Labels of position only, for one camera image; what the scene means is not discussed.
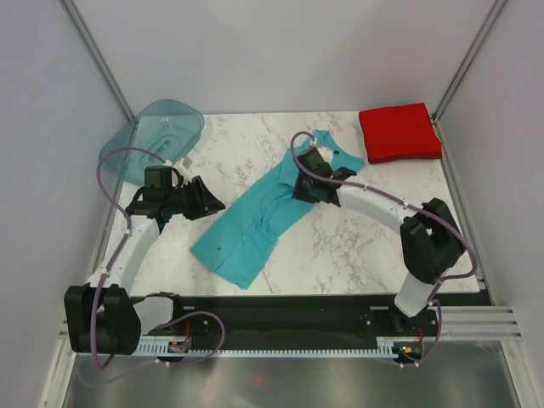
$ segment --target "white wall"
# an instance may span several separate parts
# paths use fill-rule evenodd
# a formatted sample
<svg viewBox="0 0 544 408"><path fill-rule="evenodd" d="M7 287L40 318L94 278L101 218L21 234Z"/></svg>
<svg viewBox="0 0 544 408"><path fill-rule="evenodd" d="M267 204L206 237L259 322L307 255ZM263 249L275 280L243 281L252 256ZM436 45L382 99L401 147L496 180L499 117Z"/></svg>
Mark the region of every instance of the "white wall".
<svg viewBox="0 0 544 408"><path fill-rule="evenodd" d="M432 111L492 0L75 0L134 112Z"/></svg>
<svg viewBox="0 0 544 408"><path fill-rule="evenodd" d="M0 405L30 408L105 215L99 149L123 125L56 0L0 2L0 123Z"/></svg>
<svg viewBox="0 0 544 408"><path fill-rule="evenodd" d="M544 382L544 2L510 2L442 121L498 301Z"/></svg>

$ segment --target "gray floor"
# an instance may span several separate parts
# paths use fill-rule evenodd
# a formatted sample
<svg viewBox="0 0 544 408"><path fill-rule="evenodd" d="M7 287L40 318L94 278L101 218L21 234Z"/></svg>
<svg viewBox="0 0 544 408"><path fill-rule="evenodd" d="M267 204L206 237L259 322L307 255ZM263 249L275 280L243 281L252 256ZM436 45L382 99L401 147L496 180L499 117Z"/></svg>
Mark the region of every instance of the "gray floor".
<svg viewBox="0 0 544 408"><path fill-rule="evenodd" d="M90 359L76 369L103 381L142 359L117 358L106 372ZM65 407L518 407L498 344L441 343L416 369L378 360L230 359L166 368L149 365L100 388L72 376Z"/></svg>

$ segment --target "teal cloth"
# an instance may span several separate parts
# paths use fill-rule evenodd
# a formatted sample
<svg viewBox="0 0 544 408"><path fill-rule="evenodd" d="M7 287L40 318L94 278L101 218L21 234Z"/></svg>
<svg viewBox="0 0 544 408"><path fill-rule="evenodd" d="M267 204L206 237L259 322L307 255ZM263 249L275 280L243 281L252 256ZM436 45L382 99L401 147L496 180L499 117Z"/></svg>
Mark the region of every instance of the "teal cloth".
<svg viewBox="0 0 544 408"><path fill-rule="evenodd" d="M334 151L331 168L358 172L365 163L340 149L331 134L317 130L318 145ZM309 140L295 150L308 149ZM190 249L209 270L242 289L255 280L278 237L309 213L315 204L291 197L298 168L287 150L280 164L252 185Z"/></svg>

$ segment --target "blue plastic basket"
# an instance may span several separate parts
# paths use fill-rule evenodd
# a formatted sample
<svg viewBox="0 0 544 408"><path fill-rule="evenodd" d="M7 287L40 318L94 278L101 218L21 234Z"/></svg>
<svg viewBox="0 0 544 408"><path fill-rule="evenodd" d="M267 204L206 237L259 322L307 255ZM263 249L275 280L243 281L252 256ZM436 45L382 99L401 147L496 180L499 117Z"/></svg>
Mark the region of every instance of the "blue plastic basket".
<svg viewBox="0 0 544 408"><path fill-rule="evenodd" d="M203 128L204 116L198 110L174 99L160 99L117 132L102 148L99 159L120 147L134 146L176 162L195 147ZM127 150L108 158L104 168L129 183L143 185L145 168L160 165L145 153Z"/></svg>

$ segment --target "white marble surface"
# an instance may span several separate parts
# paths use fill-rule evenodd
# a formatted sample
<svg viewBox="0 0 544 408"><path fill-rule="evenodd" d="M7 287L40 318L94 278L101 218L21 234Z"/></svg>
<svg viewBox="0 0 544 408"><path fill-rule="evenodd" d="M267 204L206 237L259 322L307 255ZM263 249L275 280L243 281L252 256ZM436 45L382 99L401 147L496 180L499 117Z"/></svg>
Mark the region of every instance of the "white marble surface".
<svg viewBox="0 0 544 408"><path fill-rule="evenodd" d="M453 210L439 161L397 161L370 165L357 112L210 115L191 170L227 208L284 156L299 130L323 129L354 156L365 158L362 170L371 184L419 201L437 196ZM121 204L136 186L125 183ZM174 217L150 249L136 276L132 294L176 292L181 295L309 295L396 293L405 278L400 238L366 215L319 204L279 239L264 270L241 290L206 270L190 246L220 214L188 221ZM117 214L110 245L126 228ZM450 273L466 272L465 254ZM447 281L442 292L477 292L476 279Z"/></svg>

